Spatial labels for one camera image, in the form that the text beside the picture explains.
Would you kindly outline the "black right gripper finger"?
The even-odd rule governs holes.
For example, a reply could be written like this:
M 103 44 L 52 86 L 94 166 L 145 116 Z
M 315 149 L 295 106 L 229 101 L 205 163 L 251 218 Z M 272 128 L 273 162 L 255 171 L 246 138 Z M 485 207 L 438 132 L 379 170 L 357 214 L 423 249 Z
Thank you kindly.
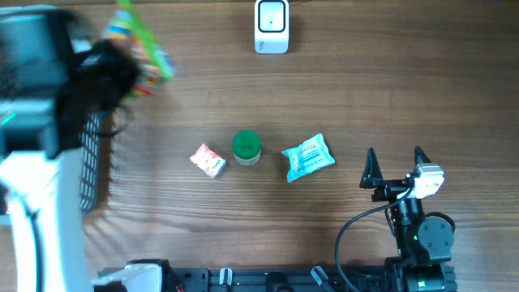
M 359 187 L 363 189 L 373 189 L 383 184 L 383 175 L 373 148 L 367 151 L 367 159 Z
M 430 164 L 431 160 L 427 157 L 425 152 L 422 150 L 420 146 L 416 146 L 414 148 L 414 164 Z

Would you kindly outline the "colourful Haribo candy bag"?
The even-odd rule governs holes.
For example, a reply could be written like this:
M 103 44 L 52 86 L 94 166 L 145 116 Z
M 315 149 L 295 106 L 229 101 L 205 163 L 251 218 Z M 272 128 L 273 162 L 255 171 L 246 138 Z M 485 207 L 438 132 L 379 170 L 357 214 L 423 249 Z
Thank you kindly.
M 154 96 L 174 77 L 174 62 L 139 17 L 131 0 L 116 0 L 116 4 L 103 38 L 130 53 L 139 65 L 141 73 L 131 94 Z

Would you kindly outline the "teal wet wipes pack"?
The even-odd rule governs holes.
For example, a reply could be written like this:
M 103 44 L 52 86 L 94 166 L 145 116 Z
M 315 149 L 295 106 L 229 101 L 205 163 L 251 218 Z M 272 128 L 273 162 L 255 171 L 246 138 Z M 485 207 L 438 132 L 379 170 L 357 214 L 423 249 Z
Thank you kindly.
M 336 163 L 321 133 L 281 153 L 288 158 L 290 164 L 288 183 Z

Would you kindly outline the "green lid jar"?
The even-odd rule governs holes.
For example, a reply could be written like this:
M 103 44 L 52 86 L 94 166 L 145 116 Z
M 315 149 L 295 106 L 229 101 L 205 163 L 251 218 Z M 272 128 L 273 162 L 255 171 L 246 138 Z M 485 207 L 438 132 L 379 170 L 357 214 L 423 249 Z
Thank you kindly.
M 244 166 L 254 165 L 260 159 L 260 137 L 251 130 L 240 131 L 233 138 L 232 149 L 238 164 Z

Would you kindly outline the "small red candy packet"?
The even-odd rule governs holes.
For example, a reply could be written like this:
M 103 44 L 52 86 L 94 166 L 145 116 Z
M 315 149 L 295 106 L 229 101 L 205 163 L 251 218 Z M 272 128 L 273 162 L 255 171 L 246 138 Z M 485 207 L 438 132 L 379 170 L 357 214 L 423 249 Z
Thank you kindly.
M 206 144 L 200 145 L 190 157 L 190 161 L 210 178 L 215 178 L 226 165 L 226 160 L 211 150 Z

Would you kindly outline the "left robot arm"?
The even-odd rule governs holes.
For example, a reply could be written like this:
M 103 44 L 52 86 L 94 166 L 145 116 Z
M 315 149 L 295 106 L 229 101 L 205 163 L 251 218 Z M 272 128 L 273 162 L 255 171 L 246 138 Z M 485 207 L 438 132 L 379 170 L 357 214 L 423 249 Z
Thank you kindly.
M 79 191 L 88 116 L 120 106 L 139 77 L 129 53 L 92 41 L 79 15 L 1 10 L 1 182 L 20 291 L 90 291 Z

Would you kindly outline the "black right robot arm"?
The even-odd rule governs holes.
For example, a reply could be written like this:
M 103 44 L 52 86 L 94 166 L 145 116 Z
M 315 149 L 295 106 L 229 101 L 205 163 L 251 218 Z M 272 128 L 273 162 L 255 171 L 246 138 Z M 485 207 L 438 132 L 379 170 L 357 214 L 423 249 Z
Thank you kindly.
M 359 186 L 372 189 L 374 202 L 388 202 L 386 219 L 396 239 L 398 256 L 384 261 L 390 291 L 456 291 L 452 259 L 455 223 L 440 212 L 425 213 L 422 200 L 437 193 L 444 171 L 424 151 L 414 149 L 414 170 L 401 180 L 385 180 L 373 148 L 367 151 Z

